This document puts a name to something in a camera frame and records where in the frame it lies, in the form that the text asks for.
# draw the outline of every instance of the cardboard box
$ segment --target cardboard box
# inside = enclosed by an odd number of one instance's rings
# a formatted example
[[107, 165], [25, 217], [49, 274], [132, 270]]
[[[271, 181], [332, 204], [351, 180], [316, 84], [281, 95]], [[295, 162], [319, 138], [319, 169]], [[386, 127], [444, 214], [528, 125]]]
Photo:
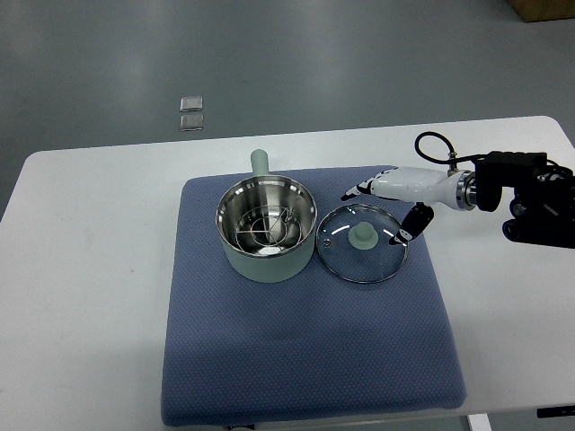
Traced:
[[575, 18], [575, 0], [508, 0], [525, 22]]

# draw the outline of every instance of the gray floor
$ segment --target gray floor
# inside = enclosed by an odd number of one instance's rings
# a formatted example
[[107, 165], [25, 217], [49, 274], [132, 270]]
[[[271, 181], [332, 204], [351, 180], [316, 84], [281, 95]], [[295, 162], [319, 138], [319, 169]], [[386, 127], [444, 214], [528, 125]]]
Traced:
[[[0, 0], [0, 214], [41, 150], [528, 115], [575, 142], [574, 47], [575, 20], [505, 0]], [[194, 94], [205, 128], [181, 133]]]

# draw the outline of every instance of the black cable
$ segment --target black cable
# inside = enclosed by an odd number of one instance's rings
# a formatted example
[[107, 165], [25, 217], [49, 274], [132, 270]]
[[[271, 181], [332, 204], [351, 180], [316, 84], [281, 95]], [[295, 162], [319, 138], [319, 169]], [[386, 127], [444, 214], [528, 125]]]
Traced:
[[428, 162], [432, 162], [432, 163], [436, 163], [436, 164], [453, 164], [453, 163], [461, 163], [461, 162], [472, 162], [473, 160], [483, 159], [487, 156], [487, 154], [474, 154], [474, 155], [467, 155], [465, 157], [456, 157], [456, 158], [447, 159], [447, 160], [439, 160], [439, 159], [431, 157], [431, 156], [429, 156], [429, 155], [427, 155], [421, 151], [420, 140], [425, 136], [433, 136], [433, 137], [436, 137], [438, 139], [441, 139], [447, 145], [447, 148], [449, 148], [450, 154], [454, 154], [456, 152], [456, 150], [453, 147], [453, 145], [451, 144], [451, 142], [449, 142], [449, 139], [447, 139], [445, 136], [440, 135], [437, 132], [423, 132], [422, 134], [420, 134], [419, 136], [417, 136], [415, 138], [415, 152], [420, 157], [427, 160]]

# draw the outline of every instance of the white table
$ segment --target white table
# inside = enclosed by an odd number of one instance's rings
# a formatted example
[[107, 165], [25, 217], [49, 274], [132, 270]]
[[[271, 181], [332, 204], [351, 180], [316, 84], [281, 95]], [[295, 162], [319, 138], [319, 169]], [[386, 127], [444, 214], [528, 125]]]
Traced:
[[[164, 340], [186, 180], [248, 172], [257, 147], [272, 170], [433, 168], [413, 151], [425, 130], [446, 135], [460, 155], [546, 151], [575, 167], [571, 143], [545, 117], [33, 154], [0, 224], [0, 428], [164, 429]], [[439, 142], [425, 146], [446, 154]], [[500, 227], [511, 196], [493, 214], [437, 205], [425, 233], [469, 393], [459, 410], [263, 427], [575, 404], [575, 250], [508, 242]]]

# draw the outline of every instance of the pot handle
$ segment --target pot handle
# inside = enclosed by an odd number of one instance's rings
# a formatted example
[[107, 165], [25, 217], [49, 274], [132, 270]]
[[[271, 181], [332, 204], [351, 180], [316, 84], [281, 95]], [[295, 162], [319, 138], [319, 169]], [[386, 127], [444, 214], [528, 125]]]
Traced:
[[252, 173], [254, 177], [270, 174], [270, 162], [268, 160], [268, 154], [265, 151], [261, 149], [253, 150], [250, 159], [252, 160]]

